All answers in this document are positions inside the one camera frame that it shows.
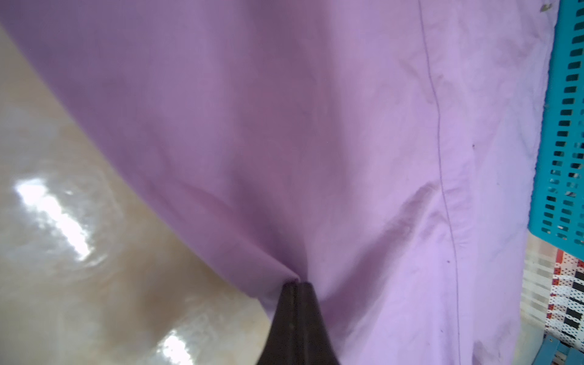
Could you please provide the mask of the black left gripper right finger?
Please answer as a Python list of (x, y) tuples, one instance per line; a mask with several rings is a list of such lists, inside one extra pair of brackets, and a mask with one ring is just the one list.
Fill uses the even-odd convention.
[(314, 287), (298, 287), (298, 360), (300, 364), (339, 364), (320, 312)]

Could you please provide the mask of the purple long pants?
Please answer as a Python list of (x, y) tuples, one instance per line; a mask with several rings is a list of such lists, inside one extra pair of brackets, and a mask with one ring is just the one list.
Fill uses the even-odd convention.
[(558, 5), (3, 1), (121, 177), (343, 364), (509, 364)]

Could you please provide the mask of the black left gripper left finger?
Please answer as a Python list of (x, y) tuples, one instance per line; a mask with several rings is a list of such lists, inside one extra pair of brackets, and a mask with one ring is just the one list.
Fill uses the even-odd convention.
[(298, 364), (297, 290), (298, 282), (286, 283), (278, 298), (278, 305), (258, 365)]

